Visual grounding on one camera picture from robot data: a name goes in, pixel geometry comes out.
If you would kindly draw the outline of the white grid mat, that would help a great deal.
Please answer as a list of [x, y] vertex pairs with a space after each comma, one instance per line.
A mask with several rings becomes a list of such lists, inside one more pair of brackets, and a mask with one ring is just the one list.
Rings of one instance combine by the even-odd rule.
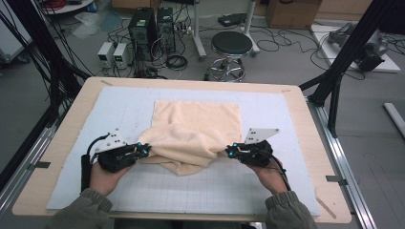
[[[80, 191], [80, 158], [94, 153], [98, 137], [118, 128], [129, 144], [152, 126], [159, 100], [223, 102], [238, 104], [242, 115], [242, 139], [250, 128], [279, 129], [268, 139], [276, 157], [287, 170], [288, 182], [309, 212], [318, 217], [315, 191], [297, 138], [287, 99], [283, 94], [134, 87], [106, 87], [85, 121], [75, 145], [61, 169], [50, 210], [71, 204]], [[197, 174], [178, 176], [158, 164], [139, 161], [109, 196], [120, 212], [218, 214], [259, 216], [266, 212], [269, 191], [254, 172], [236, 159], [219, 153], [216, 160]]]

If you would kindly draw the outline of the clear plastic sheet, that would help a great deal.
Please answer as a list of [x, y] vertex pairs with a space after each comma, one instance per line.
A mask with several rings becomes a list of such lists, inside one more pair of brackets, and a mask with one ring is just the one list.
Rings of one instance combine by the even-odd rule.
[[77, 38], [87, 38], [90, 35], [96, 35], [99, 31], [112, 31], [118, 29], [121, 24], [121, 17], [113, 12], [108, 12], [104, 17], [98, 13], [81, 12], [75, 16], [80, 25], [73, 31]]

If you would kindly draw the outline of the aluminium rail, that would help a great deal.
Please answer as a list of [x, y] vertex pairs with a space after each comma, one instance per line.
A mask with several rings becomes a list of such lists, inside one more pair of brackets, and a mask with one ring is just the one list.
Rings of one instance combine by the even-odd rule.
[[28, 170], [29, 165], [41, 161], [68, 111], [68, 108], [60, 108], [58, 117], [52, 119], [48, 108], [0, 173], [0, 219], [11, 211], [34, 171]]
[[350, 163], [337, 137], [328, 128], [329, 114], [324, 107], [316, 107], [306, 99], [315, 123], [320, 128], [320, 136], [325, 139], [332, 167], [337, 173], [337, 183], [344, 190], [345, 198], [349, 201], [350, 213], [355, 216], [361, 229], [377, 229], [372, 213], [357, 184]]

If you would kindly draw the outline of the black metal frame post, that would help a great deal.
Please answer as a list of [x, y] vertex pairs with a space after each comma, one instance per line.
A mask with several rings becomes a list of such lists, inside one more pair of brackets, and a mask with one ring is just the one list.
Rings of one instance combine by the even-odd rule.
[[50, 82], [49, 122], [61, 120], [59, 107], [63, 102], [74, 100], [82, 88], [77, 78], [86, 81], [90, 75], [75, 67], [63, 56], [32, 0], [6, 0], [6, 2], [48, 63], [50, 75], [44, 75], [43, 78], [49, 79]]
[[299, 86], [302, 91], [317, 86], [315, 92], [309, 96], [309, 102], [316, 107], [323, 107], [325, 100], [330, 97], [327, 127], [334, 138], [337, 138], [335, 127], [342, 78], [395, 3], [396, 0], [372, 0], [330, 67]]

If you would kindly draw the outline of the white stand leg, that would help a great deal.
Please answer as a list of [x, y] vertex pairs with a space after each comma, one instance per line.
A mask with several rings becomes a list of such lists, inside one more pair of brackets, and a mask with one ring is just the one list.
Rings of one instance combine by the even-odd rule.
[[198, 53], [200, 61], [205, 60], [206, 52], [200, 38], [200, 0], [193, 0], [194, 3], [194, 27], [193, 27], [193, 40]]
[[248, 0], [245, 26], [242, 28], [243, 34], [246, 35], [252, 43], [252, 51], [251, 51], [252, 56], [255, 56], [256, 54], [258, 54], [260, 52], [259, 47], [257, 46], [256, 42], [254, 41], [254, 39], [252, 38], [252, 36], [250, 34], [255, 5], [256, 5], [256, 0]]

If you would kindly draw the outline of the person's right hand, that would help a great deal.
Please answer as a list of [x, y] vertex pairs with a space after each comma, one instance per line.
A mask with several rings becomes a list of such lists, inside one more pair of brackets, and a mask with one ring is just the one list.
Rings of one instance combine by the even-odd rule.
[[250, 166], [250, 169], [272, 195], [288, 191], [288, 187], [276, 162], [271, 161], [266, 167]]

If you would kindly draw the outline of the black round stool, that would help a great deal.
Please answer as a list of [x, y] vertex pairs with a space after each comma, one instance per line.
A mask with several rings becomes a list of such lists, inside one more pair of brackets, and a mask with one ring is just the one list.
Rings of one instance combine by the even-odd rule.
[[220, 56], [208, 67], [204, 79], [223, 82], [241, 82], [245, 78], [242, 58], [252, 50], [252, 42], [237, 31], [221, 31], [211, 39], [211, 49]]

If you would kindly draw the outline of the white pipe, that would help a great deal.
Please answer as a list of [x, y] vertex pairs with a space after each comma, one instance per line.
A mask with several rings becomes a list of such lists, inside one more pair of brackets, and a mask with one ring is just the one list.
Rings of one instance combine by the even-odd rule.
[[402, 118], [396, 107], [394, 106], [393, 103], [384, 103], [383, 104], [385, 110], [391, 117], [392, 121], [394, 122], [394, 125], [396, 128], [400, 131], [401, 135], [405, 139], [405, 120]]

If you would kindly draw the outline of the grey machine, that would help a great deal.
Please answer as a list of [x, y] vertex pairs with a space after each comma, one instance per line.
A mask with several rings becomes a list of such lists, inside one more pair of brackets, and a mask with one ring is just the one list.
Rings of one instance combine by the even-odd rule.
[[[349, 22], [336, 31], [330, 31], [328, 42], [330, 44], [337, 44], [339, 48], [342, 48], [348, 41], [355, 27], [355, 24]], [[387, 50], [388, 40], [379, 35], [378, 31], [375, 31], [361, 49], [360, 54], [355, 57], [354, 63], [362, 72], [370, 72], [384, 62], [382, 55], [385, 54]]]

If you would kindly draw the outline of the white round table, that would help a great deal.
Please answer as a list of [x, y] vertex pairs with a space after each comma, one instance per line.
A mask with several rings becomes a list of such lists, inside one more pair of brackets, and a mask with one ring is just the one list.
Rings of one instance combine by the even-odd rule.
[[43, 8], [43, 11], [46, 14], [61, 14], [61, 13], [66, 13], [66, 12], [72, 12], [75, 10], [88, 10], [88, 11], [96, 11], [97, 9], [97, 4], [96, 0], [81, 0], [80, 4], [76, 5], [71, 5], [71, 4], [66, 4], [65, 6], [61, 8]]

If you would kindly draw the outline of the slim black computer tower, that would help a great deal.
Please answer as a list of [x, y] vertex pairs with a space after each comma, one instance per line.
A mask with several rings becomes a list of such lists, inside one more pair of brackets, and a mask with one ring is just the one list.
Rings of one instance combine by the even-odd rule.
[[163, 7], [158, 9], [157, 26], [162, 48], [170, 53], [176, 50], [173, 9]]

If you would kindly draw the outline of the person's left hand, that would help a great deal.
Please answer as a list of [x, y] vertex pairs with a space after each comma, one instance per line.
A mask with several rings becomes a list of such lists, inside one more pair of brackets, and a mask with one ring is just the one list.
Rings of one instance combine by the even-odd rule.
[[89, 187], [107, 197], [116, 189], [120, 179], [132, 168], [133, 166], [128, 166], [116, 173], [110, 173], [96, 162], [92, 167]]

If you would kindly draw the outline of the thin wooden strip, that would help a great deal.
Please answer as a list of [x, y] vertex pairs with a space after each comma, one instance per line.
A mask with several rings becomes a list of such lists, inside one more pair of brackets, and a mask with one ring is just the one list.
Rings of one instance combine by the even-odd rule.
[[322, 208], [333, 218], [336, 219], [336, 215], [334, 212], [331, 210], [331, 208], [319, 197], [316, 197], [316, 200], [318, 203], [322, 206]]

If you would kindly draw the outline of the white power supply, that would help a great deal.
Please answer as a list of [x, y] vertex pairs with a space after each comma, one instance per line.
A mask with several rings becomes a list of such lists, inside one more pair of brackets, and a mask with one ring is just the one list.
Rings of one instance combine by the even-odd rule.
[[101, 62], [103, 68], [110, 69], [113, 67], [114, 60], [114, 44], [111, 42], [104, 42], [100, 50], [97, 53], [97, 56]]
[[131, 55], [126, 43], [119, 43], [113, 54], [116, 66], [120, 69], [126, 69], [131, 62]]

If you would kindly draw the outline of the cardboard box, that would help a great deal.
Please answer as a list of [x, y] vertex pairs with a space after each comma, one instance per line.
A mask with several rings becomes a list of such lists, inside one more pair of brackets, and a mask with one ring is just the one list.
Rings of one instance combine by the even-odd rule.
[[266, 21], [271, 28], [308, 30], [323, 0], [269, 0]]

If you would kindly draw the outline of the white floor board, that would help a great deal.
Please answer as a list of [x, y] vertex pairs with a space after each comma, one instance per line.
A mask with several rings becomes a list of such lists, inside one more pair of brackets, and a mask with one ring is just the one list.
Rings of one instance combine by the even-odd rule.
[[[320, 51], [328, 61], [329, 65], [333, 63], [340, 48], [337, 44], [330, 44], [328, 42], [329, 33], [338, 30], [338, 27], [312, 25], [311, 31], [319, 43]], [[394, 63], [394, 61], [387, 55], [382, 55], [383, 62], [380, 63], [375, 69], [374, 73], [399, 73], [401, 69]]]

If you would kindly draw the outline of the grey metal bracket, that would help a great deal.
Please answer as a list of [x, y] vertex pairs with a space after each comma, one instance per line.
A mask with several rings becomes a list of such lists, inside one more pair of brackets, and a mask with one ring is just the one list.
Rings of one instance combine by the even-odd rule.
[[30, 164], [28, 170], [33, 171], [36, 168], [48, 169], [50, 165], [51, 163], [48, 161], [37, 161], [35, 163]]
[[346, 186], [348, 182], [341, 176], [326, 176], [327, 182], [336, 182], [339, 186]]

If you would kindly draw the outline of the white panel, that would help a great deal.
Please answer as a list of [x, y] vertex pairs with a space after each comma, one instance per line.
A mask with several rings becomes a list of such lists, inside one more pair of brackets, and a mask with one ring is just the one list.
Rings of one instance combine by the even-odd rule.
[[28, 43], [31, 43], [32, 39], [6, 0], [0, 0], [0, 60], [5, 63], [11, 63], [24, 50], [24, 47], [11, 33], [11, 30], [6, 26], [1, 17], [4, 17], [12, 26], [15, 26], [19, 34]]

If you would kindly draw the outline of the cream towel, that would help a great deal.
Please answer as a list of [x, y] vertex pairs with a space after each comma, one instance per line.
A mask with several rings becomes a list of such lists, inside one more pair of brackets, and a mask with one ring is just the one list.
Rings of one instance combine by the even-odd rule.
[[139, 141], [151, 145], [146, 164], [158, 164], [178, 176], [207, 168], [227, 145], [242, 139], [238, 104], [159, 100], [152, 126]]

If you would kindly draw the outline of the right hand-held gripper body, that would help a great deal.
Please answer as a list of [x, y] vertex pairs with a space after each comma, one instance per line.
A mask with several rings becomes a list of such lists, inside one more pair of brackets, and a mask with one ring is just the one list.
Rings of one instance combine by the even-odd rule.
[[267, 140], [279, 132], [279, 129], [250, 128], [245, 141], [238, 144], [238, 160], [246, 165], [266, 167], [273, 154]]

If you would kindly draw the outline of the black flat device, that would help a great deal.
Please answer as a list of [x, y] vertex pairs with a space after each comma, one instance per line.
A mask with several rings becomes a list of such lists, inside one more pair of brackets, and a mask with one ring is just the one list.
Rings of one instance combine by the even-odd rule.
[[246, 13], [233, 13], [219, 17], [218, 22], [224, 27], [236, 26], [244, 23], [246, 17]]

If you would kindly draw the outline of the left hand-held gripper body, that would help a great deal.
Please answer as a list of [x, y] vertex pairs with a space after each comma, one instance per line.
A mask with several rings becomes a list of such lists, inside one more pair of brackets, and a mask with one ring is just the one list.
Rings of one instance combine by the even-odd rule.
[[120, 130], [115, 128], [96, 146], [94, 158], [103, 170], [116, 173], [142, 158], [142, 144], [129, 144]]

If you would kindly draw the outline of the large black computer tower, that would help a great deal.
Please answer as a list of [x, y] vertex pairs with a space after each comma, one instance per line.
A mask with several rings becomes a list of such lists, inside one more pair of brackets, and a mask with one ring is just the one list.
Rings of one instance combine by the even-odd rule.
[[158, 39], [153, 8], [137, 8], [128, 26], [131, 42], [138, 57], [152, 61], [153, 43]]

